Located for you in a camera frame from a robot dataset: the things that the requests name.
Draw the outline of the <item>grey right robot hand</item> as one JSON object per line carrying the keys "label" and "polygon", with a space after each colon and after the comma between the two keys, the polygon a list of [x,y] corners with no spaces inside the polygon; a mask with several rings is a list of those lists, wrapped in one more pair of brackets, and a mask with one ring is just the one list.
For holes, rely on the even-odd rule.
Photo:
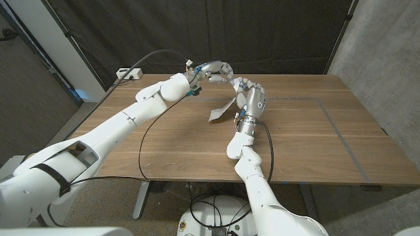
{"label": "grey right robot hand", "polygon": [[237,131],[254,136],[255,127],[265,108],[265,89],[261,84],[243,77],[237,77],[230,83],[236,91],[236,103],[240,109],[236,118]]}

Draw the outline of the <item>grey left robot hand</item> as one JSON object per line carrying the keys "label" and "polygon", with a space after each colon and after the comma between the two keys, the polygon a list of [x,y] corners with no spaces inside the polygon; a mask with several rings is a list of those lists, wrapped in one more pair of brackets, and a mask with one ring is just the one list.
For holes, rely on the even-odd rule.
{"label": "grey left robot hand", "polygon": [[227,84],[233,80],[234,71],[229,63],[221,61],[206,62],[190,69],[188,72],[188,82],[190,88],[198,86],[202,80],[210,83]]}

